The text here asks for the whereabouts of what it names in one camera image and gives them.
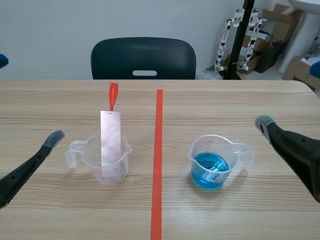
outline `blue object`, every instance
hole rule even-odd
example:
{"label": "blue object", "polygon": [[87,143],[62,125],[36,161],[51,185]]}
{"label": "blue object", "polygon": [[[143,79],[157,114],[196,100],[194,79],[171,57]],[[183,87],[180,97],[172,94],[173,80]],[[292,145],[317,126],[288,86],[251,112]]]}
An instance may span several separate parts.
{"label": "blue object", "polygon": [[[93,79],[182,79],[196,77],[196,54],[181,40],[124,37],[99,42],[91,53]],[[156,71],[157,75],[133,75]]]}
{"label": "blue object", "polygon": [[4,66],[8,64],[9,64],[9,59],[5,55],[0,54],[0,69],[2,69]]}
{"label": "blue object", "polygon": [[310,68],[310,74],[318,79],[320,79],[320,61],[313,64]]}
{"label": "blue object", "polygon": [[192,178],[196,185],[204,189],[216,189],[220,187],[227,179],[228,173],[222,173],[229,170],[227,162],[218,154],[211,152],[200,153],[194,158],[202,167],[210,172],[202,169],[197,163],[192,163]]}

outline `sink pedestal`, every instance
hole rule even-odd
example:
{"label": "sink pedestal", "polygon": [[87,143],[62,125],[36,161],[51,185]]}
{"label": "sink pedestal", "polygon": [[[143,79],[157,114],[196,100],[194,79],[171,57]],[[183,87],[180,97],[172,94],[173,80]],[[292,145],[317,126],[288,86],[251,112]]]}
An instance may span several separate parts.
{"label": "sink pedestal", "polygon": [[284,74],[291,60],[297,56],[307,54],[315,40],[315,37],[320,29],[320,14],[306,12],[303,23],[298,30],[294,39],[291,39],[289,48],[281,62],[278,71]]}

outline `red tape line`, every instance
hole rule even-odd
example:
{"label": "red tape line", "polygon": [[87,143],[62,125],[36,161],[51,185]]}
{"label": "red tape line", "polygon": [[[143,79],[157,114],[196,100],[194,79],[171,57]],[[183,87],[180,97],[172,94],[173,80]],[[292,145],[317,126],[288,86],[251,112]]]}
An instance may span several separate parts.
{"label": "red tape line", "polygon": [[150,240],[162,239],[162,136],[164,91],[156,91]]}

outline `white sink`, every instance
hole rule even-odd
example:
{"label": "white sink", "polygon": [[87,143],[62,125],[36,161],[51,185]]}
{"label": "white sink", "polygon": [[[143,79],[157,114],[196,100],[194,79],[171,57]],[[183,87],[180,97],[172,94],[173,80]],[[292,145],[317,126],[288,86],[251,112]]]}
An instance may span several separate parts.
{"label": "white sink", "polygon": [[320,14],[320,0],[288,0],[297,9],[312,14]]}
{"label": "white sink", "polygon": [[285,57],[278,69],[282,74],[286,72],[293,57],[303,56],[309,52],[320,29],[320,0],[288,1],[293,9],[303,10],[303,15],[297,27],[296,35],[292,36]]}

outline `red ribbon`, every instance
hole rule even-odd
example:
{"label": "red ribbon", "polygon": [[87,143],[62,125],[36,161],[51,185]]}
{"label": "red ribbon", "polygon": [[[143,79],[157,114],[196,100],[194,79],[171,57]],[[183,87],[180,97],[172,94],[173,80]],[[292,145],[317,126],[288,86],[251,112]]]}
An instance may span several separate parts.
{"label": "red ribbon", "polygon": [[118,97],[118,84],[111,82],[109,88],[109,107],[110,111],[113,112],[114,106]]}

